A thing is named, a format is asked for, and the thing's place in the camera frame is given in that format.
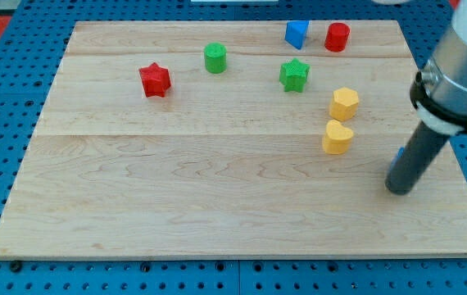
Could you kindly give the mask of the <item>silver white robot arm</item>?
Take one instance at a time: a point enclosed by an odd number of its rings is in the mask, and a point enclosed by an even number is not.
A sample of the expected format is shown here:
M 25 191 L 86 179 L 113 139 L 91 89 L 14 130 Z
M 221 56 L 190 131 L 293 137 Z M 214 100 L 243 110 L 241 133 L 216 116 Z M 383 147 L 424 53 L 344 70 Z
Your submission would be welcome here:
M 467 0 L 458 2 L 431 57 L 416 73 L 410 101 L 420 122 L 385 179 L 397 195 L 412 190 L 449 138 L 467 134 Z

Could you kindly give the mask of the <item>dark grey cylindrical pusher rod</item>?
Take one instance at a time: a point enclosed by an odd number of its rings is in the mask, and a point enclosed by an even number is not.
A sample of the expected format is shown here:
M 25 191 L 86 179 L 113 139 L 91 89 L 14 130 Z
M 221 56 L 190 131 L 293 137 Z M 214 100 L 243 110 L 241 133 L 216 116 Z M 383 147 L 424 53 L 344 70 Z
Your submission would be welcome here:
M 407 195 L 417 184 L 450 136 L 430 129 L 423 121 L 391 164 L 386 188 L 396 195 Z

